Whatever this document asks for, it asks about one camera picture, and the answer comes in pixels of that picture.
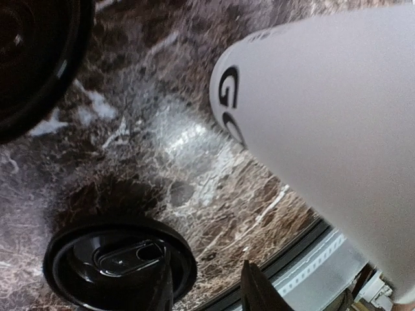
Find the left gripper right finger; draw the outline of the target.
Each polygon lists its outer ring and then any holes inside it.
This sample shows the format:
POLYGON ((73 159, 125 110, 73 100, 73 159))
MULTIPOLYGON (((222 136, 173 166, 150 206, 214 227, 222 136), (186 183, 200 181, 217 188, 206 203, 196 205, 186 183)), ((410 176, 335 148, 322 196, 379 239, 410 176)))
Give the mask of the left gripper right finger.
POLYGON ((293 311, 255 263, 245 260, 241 272, 242 307, 247 311, 293 311))

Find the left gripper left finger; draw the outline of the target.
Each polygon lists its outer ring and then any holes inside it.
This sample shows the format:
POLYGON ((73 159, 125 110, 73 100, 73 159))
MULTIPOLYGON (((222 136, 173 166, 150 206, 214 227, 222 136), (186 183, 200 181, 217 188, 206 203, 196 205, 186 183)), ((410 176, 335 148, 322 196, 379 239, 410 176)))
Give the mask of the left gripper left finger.
POLYGON ((172 310, 173 306, 173 281, 171 272, 171 252, 164 250, 164 254, 158 264, 154 285, 154 310, 172 310))

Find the stack of black lids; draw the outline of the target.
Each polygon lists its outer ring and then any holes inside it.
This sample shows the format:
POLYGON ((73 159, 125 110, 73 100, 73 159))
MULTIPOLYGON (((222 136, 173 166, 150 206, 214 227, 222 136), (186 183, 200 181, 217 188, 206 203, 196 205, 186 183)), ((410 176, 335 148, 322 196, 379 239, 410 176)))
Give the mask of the stack of black lids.
POLYGON ((171 252, 173 305, 195 284, 189 244, 173 228, 149 218, 69 225, 50 240, 43 274, 54 293, 86 310, 154 310, 155 276, 171 252))

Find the single white paper cup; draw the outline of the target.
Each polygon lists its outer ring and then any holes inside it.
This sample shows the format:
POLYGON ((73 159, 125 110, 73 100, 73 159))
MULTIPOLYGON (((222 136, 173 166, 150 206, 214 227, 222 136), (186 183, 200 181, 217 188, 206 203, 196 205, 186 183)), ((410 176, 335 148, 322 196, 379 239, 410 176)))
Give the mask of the single white paper cup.
POLYGON ((414 5, 252 33, 210 78, 217 122, 414 300, 414 5))

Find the single black cup lid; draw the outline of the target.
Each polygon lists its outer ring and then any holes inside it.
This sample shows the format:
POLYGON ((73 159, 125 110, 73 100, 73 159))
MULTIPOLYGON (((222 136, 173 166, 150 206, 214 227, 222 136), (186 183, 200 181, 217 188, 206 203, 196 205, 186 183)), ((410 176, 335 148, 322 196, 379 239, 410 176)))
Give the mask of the single black cup lid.
POLYGON ((94 1, 1 2, 1 143, 56 106, 88 48, 94 1))

